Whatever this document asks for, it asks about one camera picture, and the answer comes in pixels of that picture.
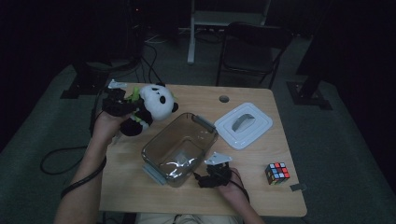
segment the white plastic lid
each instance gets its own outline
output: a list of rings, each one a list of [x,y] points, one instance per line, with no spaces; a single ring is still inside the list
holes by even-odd
[[[233,148],[243,149],[262,136],[273,121],[252,103],[243,103],[215,122],[219,135]]]

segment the gray carpet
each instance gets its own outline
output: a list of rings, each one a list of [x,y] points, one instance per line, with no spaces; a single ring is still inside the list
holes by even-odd
[[[200,34],[206,40],[213,35]],[[158,51],[154,69],[165,83],[212,86],[216,80],[219,44],[197,41],[195,64],[187,64],[188,34],[178,41],[158,37],[150,45]],[[285,53],[273,92],[288,138],[290,151],[301,183],[307,185],[304,198],[306,217],[264,217],[273,223],[396,223],[396,199],[378,170],[359,130],[338,97],[334,86],[321,83],[319,89],[333,110],[313,105],[295,105],[286,82],[304,81],[296,69],[309,40],[296,37]],[[151,62],[154,51],[145,48]],[[117,72],[118,81],[148,81],[145,66],[134,71]],[[34,111],[0,154],[0,223],[51,223],[60,201],[61,190],[75,170],[64,175],[45,175],[39,169],[43,156],[56,148],[84,146],[89,142],[90,112],[94,96],[76,100],[62,99],[75,72],[66,67],[49,85]],[[235,76],[221,85],[258,87],[256,80]],[[51,170],[74,163],[83,151],[52,158]],[[108,213],[119,222],[122,214]]]

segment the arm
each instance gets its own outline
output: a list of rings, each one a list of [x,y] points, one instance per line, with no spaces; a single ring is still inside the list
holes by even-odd
[[[242,186],[241,179],[238,171],[235,168],[231,168],[233,170],[233,175],[231,180],[237,183],[239,186]],[[238,213],[246,224],[263,224],[264,221],[257,214],[254,208],[250,205],[247,197],[242,192],[240,188],[238,188],[233,183],[228,183],[227,186],[219,186],[218,187],[220,194],[224,197],[224,199],[230,204],[230,206]]]
[[[112,117],[103,112],[95,122],[93,135],[72,184],[93,173],[105,158],[107,146],[129,116]],[[102,172],[84,185],[67,193],[59,204],[54,223],[96,223]]]

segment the person's forearm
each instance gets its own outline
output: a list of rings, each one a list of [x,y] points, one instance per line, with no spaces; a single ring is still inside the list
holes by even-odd
[[[106,141],[92,139],[71,184],[98,169],[106,156]],[[55,223],[96,223],[102,187],[102,172],[84,185],[73,189],[61,200]]]

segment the panda ear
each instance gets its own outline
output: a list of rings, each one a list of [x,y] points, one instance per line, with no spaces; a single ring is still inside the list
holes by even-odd
[[[175,113],[178,110],[178,103],[174,103],[174,107],[172,109],[172,113]]]
[[[163,83],[163,82],[157,82],[157,83],[155,83],[155,85],[158,85],[158,86],[163,86],[163,87],[165,87],[165,83]]]

